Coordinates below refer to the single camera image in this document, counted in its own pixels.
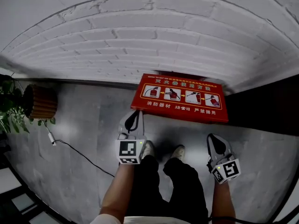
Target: white plug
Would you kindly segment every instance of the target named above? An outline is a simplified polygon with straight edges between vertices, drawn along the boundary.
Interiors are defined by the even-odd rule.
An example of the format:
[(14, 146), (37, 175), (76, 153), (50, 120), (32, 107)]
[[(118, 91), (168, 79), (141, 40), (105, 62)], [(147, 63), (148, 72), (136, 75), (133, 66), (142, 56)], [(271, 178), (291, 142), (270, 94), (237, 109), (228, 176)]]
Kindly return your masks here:
[(51, 143), (53, 144), (53, 146), (56, 146), (57, 143), (56, 143), (56, 141), (55, 141), (55, 139), (54, 139), (54, 136), (52, 135), (51, 132), (49, 132), (48, 136), (49, 136), (49, 138), (50, 138)]

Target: fire extinguisher illustration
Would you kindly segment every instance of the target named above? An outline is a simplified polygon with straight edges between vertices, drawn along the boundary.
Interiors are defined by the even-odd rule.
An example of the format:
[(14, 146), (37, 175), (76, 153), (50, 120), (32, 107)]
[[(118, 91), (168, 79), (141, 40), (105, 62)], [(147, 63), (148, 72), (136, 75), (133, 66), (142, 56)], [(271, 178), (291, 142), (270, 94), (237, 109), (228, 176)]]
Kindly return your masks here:
[(175, 91), (173, 91), (173, 89), (169, 89), (169, 90), (170, 90), (170, 92), (166, 92), (165, 94), (169, 95), (171, 100), (177, 100), (177, 97), (178, 97), (178, 100), (180, 100), (178, 94)]
[(155, 88), (153, 88), (153, 89), (148, 89), (146, 92), (145, 92), (145, 94), (144, 94), (144, 96), (146, 96), (146, 93), (148, 92), (148, 91), (150, 91), (150, 93), (149, 93), (149, 96), (151, 96), (151, 97), (157, 97), (157, 89), (159, 89), (159, 87), (155, 87)]
[(200, 97), (200, 93), (197, 92), (192, 92), (190, 95), (196, 95), (196, 99), (198, 103), (201, 103), (201, 97)]
[(197, 95), (196, 95), (196, 99), (197, 99), (197, 102), (198, 102), (198, 103), (201, 103), (200, 98), (201, 98), (201, 97), (200, 97), (200, 93), (197, 93)]
[(215, 99), (214, 95), (211, 95), (211, 97), (209, 99), (211, 100), (211, 103), (213, 106), (220, 107), (219, 102)]

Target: human arm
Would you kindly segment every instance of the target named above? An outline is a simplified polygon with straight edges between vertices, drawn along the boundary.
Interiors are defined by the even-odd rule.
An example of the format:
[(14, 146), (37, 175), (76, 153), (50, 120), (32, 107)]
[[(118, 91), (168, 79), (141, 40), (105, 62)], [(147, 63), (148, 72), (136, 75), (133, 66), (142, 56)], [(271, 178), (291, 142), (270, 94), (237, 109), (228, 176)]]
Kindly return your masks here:
[[(230, 196), (228, 183), (219, 184), (215, 180), (212, 217), (234, 217), (235, 209)], [(229, 220), (212, 220), (213, 224), (234, 224)]]
[(134, 165), (119, 165), (115, 178), (106, 192), (100, 214), (109, 214), (123, 223), (134, 179)]

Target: white shirt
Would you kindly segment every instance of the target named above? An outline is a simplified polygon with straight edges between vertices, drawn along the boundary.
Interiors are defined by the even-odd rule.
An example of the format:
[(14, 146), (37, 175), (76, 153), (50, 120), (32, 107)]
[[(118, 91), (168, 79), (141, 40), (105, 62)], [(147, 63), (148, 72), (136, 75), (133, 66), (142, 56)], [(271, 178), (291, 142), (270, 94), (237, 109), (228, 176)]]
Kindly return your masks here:
[[(121, 224), (109, 214), (98, 215), (90, 224)], [(125, 217), (124, 224), (189, 224), (174, 217)]]

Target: black cable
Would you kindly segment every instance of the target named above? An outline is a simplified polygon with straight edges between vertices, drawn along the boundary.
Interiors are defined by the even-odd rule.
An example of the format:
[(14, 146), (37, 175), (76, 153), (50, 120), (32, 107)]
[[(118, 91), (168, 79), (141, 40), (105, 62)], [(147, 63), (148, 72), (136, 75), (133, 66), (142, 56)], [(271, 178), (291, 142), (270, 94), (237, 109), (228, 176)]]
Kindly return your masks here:
[(95, 167), (97, 167), (99, 170), (101, 170), (102, 172), (104, 172), (104, 173), (106, 173), (106, 174), (109, 174), (110, 176), (114, 177), (111, 173), (108, 173), (108, 172), (105, 171), (104, 169), (102, 169), (102, 168), (100, 168), (99, 166), (95, 165), (95, 164), (94, 164), (93, 162), (91, 162), (85, 155), (81, 154), (78, 150), (76, 150), (75, 148), (73, 148), (73, 147), (72, 147), (71, 145), (69, 145), (68, 143), (66, 143), (66, 142), (64, 142), (64, 141), (62, 141), (62, 140), (55, 140), (55, 141), (52, 142), (52, 144), (53, 144), (54, 142), (57, 142), (57, 141), (59, 141), (59, 142), (61, 142), (61, 143), (64, 143), (64, 144), (70, 146), (70, 148), (72, 148), (72, 149), (75, 150), (78, 154), (80, 154), (80, 155), (82, 155), (83, 157), (85, 157), (85, 158), (86, 158), (92, 165), (94, 165)]

